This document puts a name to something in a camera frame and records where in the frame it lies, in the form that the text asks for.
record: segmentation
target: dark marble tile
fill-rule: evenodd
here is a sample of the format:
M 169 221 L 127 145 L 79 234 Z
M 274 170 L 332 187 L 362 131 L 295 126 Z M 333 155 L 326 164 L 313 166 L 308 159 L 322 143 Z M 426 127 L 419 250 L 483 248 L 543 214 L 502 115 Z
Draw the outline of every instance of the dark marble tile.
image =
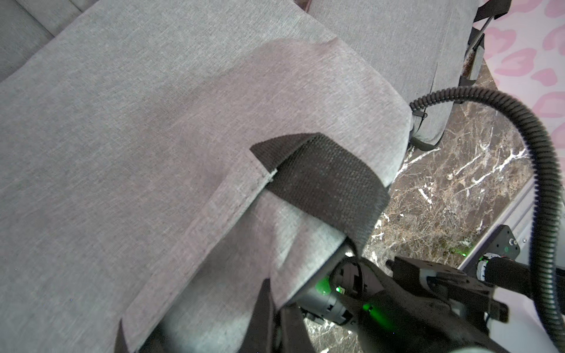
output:
M 477 85 L 496 88 L 484 64 Z M 455 104 L 439 147 L 406 153 L 363 255 L 386 271 L 395 255 L 456 267 L 531 175 L 522 140 L 504 116 Z M 355 334 L 338 326 L 308 328 L 319 352 L 362 352 Z

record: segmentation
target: gray fabric cushion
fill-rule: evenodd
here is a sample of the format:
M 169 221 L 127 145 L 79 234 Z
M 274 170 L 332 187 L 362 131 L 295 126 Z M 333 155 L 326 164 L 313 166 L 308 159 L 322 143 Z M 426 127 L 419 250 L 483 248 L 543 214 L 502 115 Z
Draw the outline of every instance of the gray fabric cushion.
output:
M 477 5 L 476 0 L 450 2 L 447 31 L 443 37 L 437 70 L 430 91 L 459 85 L 465 49 L 473 26 L 473 19 L 477 13 Z M 427 93 L 413 97 L 412 100 Z M 453 103 L 444 103 L 427 108 L 428 117 L 414 137 L 424 143 L 435 145 L 444 132 L 452 106 Z
M 253 51 L 333 37 L 287 1 L 101 0 L 1 82 L 0 346 L 111 352 L 122 319 L 133 350 L 165 317 L 230 352 L 261 277 L 288 300 L 343 235 L 260 193 L 249 147 L 322 132 L 388 185 L 411 121 L 341 41 Z
M 51 38 L 15 0 L 0 0 L 0 81 L 25 64 Z
M 478 0 L 315 0 L 308 13 L 410 102 L 429 93 L 432 85 L 457 86 L 478 5 Z M 416 137 L 435 144 L 451 104 L 432 110 Z
M 18 3 L 53 36 L 81 14 L 69 0 L 18 0 Z

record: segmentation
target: gray fabric cover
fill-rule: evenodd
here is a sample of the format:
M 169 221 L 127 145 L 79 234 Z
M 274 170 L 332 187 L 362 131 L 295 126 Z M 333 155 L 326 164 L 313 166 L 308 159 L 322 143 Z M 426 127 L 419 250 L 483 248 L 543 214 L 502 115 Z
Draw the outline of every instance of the gray fabric cover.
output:
M 235 351 L 261 280 L 280 306 L 343 240 L 249 147 L 322 132 L 384 185 L 402 162 L 410 110 L 351 48 L 263 45 L 333 37 L 287 1 L 101 0 L 1 82 L 0 346 L 111 352 L 121 319 L 134 350 L 164 318 Z
M 81 14 L 70 0 L 18 0 L 18 3 L 53 36 Z
M 457 86 L 478 0 L 315 0 L 308 13 L 359 53 L 410 102 Z M 415 135 L 434 145 L 452 104 L 433 107 Z
M 0 0 L 0 82 L 52 38 L 15 0 Z

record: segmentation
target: pink pattern wallpaper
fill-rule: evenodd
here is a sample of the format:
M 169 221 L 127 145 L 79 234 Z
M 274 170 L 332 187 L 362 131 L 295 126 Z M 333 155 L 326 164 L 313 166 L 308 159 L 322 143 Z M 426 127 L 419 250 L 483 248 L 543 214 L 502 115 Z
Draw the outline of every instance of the pink pattern wallpaper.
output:
M 499 90 L 542 119 L 565 170 L 565 0 L 512 0 L 485 31 L 485 60 Z

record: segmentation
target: black fabric strap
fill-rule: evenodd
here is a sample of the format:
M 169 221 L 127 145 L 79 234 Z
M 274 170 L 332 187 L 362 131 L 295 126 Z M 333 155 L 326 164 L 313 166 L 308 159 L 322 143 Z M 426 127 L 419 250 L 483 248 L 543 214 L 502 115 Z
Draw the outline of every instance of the black fabric strap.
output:
M 477 15 L 473 22 L 484 20 L 491 16 L 497 19 L 508 13 L 512 0 L 490 0 L 477 10 Z
M 116 335 L 116 342 L 114 343 L 114 353 L 129 353 L 128 345 L 125 342 L 124 328 L 122 327 L 121 320 L 118 325 L 118 334 Z
M 472 86 L 475 84 L 475 82 L 477 82 L 477 80 L 469 80 L 466 77 L 459 77 L 459 86 Z M 456 104 L 463 104 L 463 101 L 458 101 L 458 102 L 454 102 Z
M 271 353 L 275 333 L 275 304 L 271 295 L 271 280 L 263 280 L 255 308 L 239 353 Z
M 279 312 L 281 346 L 279 353 L 316 353 L 304 324 L 302 311 L 296 303 Z
M 467 41 L 467 45 L 471 45 L 471 42 L 475 39 L 475 37 L 480 33 L 481 31 L 476 29 L 475 27 L 471 28 L 471 34 L 469 34 L 469 40 Z M 477 42 L 477 44 L 475 44 L 475 46 L 473 47 L 473 49 L 477 49 L 477 47 L 482 46 L 483 48 L 485 47 L 485 34 L 483 33 L 481 35 L 481 39 Z
M 440 145 L 441 139 L 443 139 L 444 135 L 445 135 L 445 131 L 441 134 L 440 139 L 437 141 L 435 145 L 430 145 L 428 143 L 422 142 L 415 137 L 410 139 L 410 143 L 412 143 L 414 147 L 416 147 L 420 151 L 431 151 L 431 150 L 435 150 Z
M 390 198 L 363 161 L 320 133 L 273 138 L 251 152 L 278 170 L 267 190 L 342 231 L 360 253 Z

